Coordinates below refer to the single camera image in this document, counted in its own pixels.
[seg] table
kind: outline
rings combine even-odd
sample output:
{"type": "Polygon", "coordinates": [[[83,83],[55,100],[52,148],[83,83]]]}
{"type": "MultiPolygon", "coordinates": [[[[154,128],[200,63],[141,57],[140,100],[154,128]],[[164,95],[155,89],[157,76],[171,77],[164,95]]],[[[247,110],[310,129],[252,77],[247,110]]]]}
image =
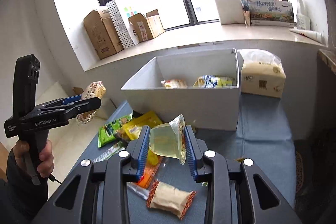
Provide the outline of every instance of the table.
{"type": "MultiPolygon", "coordinates": [[[[113,121],[132,111],[125,101],[112,114],[113,121]]],[[[296,187],[295,150],[292,133],[281,101],[276,98],[241,94],[239,117],[236,131],[199,129],[196,137],[203,139],[208,148],[222,154],[227,159],[249,157],[263,170],[278,188],[289,204],[294,207],[296,187]]],[[[98,134],[87,146],[75,166],[83,159],[95,159],[112,144],[97,147],[98,134]]],[[[194,223],[204,222],[207,189],[193,181],[188,165],[180,165],[177,159],[169,159],[159,168],[157,178],[184,191],[197,191],[192,206],[180,221],[171,213],[147,209],[146,202],[128,190],[128,205],[131,224],[134,223],[194,223]]],[[[232,199],[232,215],[236,218],[235,195],[232,199]]]]}

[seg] floor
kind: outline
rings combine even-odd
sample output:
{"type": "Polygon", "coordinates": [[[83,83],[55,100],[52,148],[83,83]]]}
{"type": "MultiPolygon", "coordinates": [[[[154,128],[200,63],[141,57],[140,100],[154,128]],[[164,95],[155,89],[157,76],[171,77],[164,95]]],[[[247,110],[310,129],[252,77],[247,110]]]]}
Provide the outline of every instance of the floor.
{"type": "MultiPolygon", "coordinates": [[[[95,117],[87,124],[72,123],[67,133],[53,146],[55,168],[53,175],[62,182],[69,171],[83,153],[87,145],[98,132],[106,120],[95,117]]],[[[48,180],[49,197],[55,192],[59,184],[48,180]]]]}

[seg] black sleeve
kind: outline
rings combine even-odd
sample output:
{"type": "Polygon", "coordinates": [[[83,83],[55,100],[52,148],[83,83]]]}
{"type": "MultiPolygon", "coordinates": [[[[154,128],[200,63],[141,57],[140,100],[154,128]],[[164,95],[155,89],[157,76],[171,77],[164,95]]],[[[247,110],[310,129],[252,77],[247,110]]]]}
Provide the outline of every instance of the black sleeve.
{"type": "Polygon", "coordinates": [[[25,218],[32,220],[48,199],[48,178],[35,186],[30,176],[16,165],[13,150],[7,160],[6,193],[11,206],[25,218]]]}

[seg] white box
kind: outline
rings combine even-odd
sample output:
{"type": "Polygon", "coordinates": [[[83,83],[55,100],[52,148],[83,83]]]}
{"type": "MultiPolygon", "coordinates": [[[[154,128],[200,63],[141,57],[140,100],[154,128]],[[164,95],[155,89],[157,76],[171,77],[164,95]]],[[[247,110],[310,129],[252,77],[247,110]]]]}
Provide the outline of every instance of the white box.
{"type": "Polygon", "coordinates": [[[124,49],[135,46],[139,43],[138,39],[133,40],[129,34],[129,30],[127,29],[124,19],[120,14],[118,6],[115,0],[111,0],[110,2],[106,3],[111,19],[113,21],[115,30],[119,36],[121,44],[123,45],[124,49]]]}
{"type": "Polygon", "coordinates": [[[179,114],[198,128],[236,130],[239,68],[236,49],[204,50],[154,57],[121,88],[133,110],[153,110],[170,122],[179,114]],[[233,86],[219,89],[193,87],[202,75],[229,76],[233,86]],[[189,87],[165,89],[162,80],[184,79],[189,87]]]}

